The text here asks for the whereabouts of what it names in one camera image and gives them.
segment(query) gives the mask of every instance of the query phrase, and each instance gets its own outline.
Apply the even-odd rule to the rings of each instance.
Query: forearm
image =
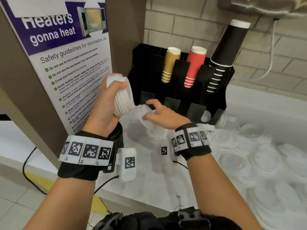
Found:
[[[231,219],[243,230],[261,230],[248,205],[211,154],[187,161],[198,208]]]
[[[24,230],[85,230],[95,181],[58,178]]]

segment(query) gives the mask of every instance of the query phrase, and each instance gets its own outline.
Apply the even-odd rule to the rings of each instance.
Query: hand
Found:
[[[108,137],[109,134],[116,127],[119,118],[115,116],[115,96],[118,91],[128,87],[128,82],[113,81],[108,88],[106,88],[106,79],[103,79],[101,85],[101,94],[99,95],[95,107],[89,116],[83,131],[94,133],[96,135],[101,135]]]
[[[156,125],[161,127],[176,130],[178,127],[190,123],[186,117],[177,114],[170,108],[162,105],[157,99],[151,99],[146,102],[146,104],[153,104],[156,108],[155,113],[147,113],[143,116],[144,120],[150,120]]]

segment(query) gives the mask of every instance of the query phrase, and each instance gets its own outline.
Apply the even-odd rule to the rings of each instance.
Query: brown panel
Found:
[[[58,156],[67,132],[1,8],[0,26],[5,32],[0,34],[0,88],[18,109],[20,116],[16,113],[7,114],[16,123],[25,118],[27,123],[24,124],[29,124],[40,136],[38,139],[31,134],[27,135],[28,138],[44,154],[52,151]],[[50,150],[41,148],[43,144]]]
[[[106,0],[113,73],[128,76],[132,50],[143,43],[146,0]]]

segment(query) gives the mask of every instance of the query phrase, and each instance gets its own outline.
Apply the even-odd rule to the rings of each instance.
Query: person's right hand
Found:
[[[144,115],[144,120],[149,120],[156,125],[171,130],[176,130],[178,127],[190,123],[190,120],[186,117],[183,117],[182,115],[172,111],[170,108],[162,105],[157,99],[148,100],[146,104],[153,104],[156,111],[155,113],[147,113]]]

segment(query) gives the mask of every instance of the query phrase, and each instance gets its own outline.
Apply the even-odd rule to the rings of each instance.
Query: sign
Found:
[[[12,28],[71,135],[84,126],[103,78],[112,73],[112,65],[104,0],[65,1],[65,5],[68,13],[15,17],[7,0],[1,0]]]

